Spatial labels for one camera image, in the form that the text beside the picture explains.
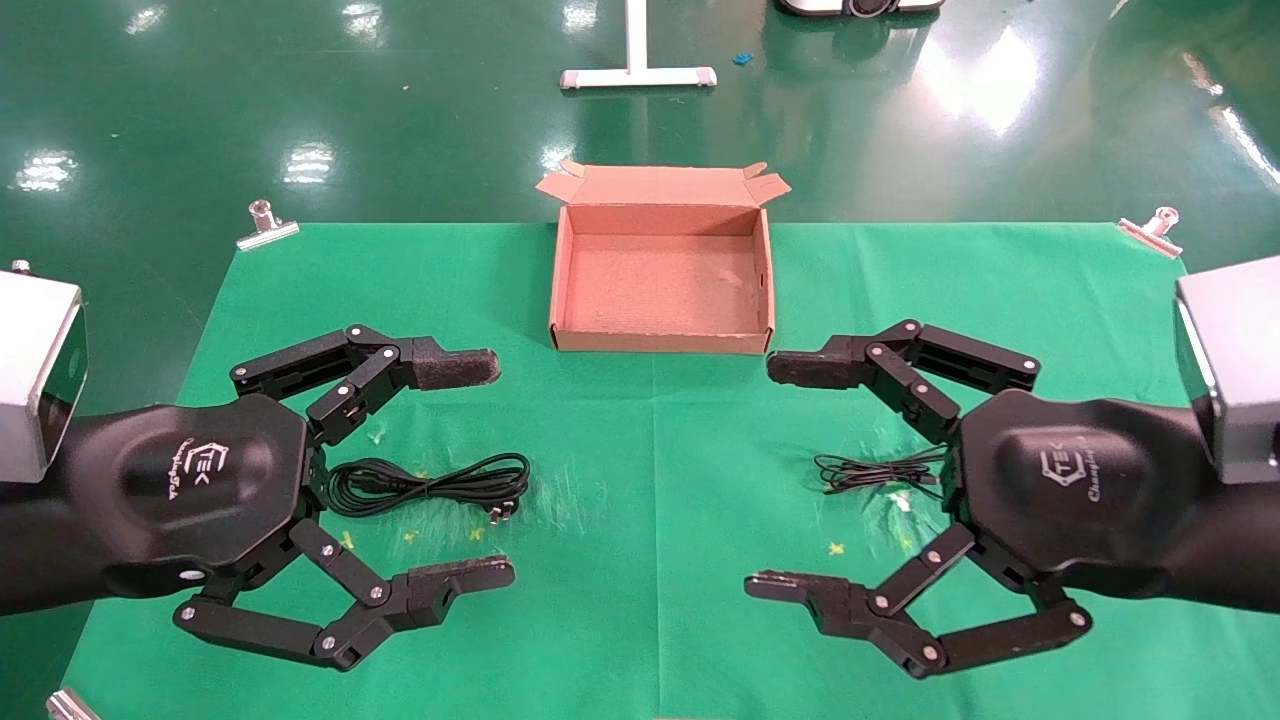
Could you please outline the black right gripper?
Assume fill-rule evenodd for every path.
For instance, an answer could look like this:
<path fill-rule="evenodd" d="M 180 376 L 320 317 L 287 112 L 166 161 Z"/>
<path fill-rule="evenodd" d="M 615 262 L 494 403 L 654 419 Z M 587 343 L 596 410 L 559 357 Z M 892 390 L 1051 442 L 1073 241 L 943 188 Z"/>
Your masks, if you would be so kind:
<path fill-rule="evenodd" d="M 931 445 L 955 442 L 948 512 L 960 524 L 879 585 L 774 570 L 744 580 L 749 596 L 801 605 L 820 634 L 865 641 L 915 679 L 1082 638 L 1092 618 L 1062 587 L 1277 611 L 1277 486 L 1222 483 L 1188 407 L 1048 401 L 1028 393 L 1038 360 L 915 320 L 773 351 L 765 370 L 783 386 L 868 388 Z M 961 419 L 928 375 L 995 397 Z M 1033 612 L 942 635 L 916 624 L 911 603 L 963 559 Z"/>

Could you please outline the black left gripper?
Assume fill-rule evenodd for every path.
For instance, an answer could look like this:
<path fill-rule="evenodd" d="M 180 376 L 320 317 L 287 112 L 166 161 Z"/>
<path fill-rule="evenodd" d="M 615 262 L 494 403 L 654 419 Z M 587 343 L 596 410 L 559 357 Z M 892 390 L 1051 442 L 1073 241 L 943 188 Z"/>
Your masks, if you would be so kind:
<path fill-rule="evenodd" d="M 378 577 L 302 520 L 320 511 L 308 491 L 323 460 L 315 447 L 339 445 L 402 389 L 499 377 L 492 348 L 447 351 L 431 336 L 351 325 L 234 365 L 241 398 L 230 404 L 77 418 L 40 483 L 3 486 L 1 611 L 151 600 L 237 578 L 207 583 L 174 612 L 175 626 L 346 673 L 396 633 L 438 626 L 458 597 L 504 588 L 516 574 L 494 555 Z M 306 421 L 279 404 L 321 386 Z M 234 606 L 242 582 L 260 587 L 294 550 L 353 600 L 325 626 Z"/>

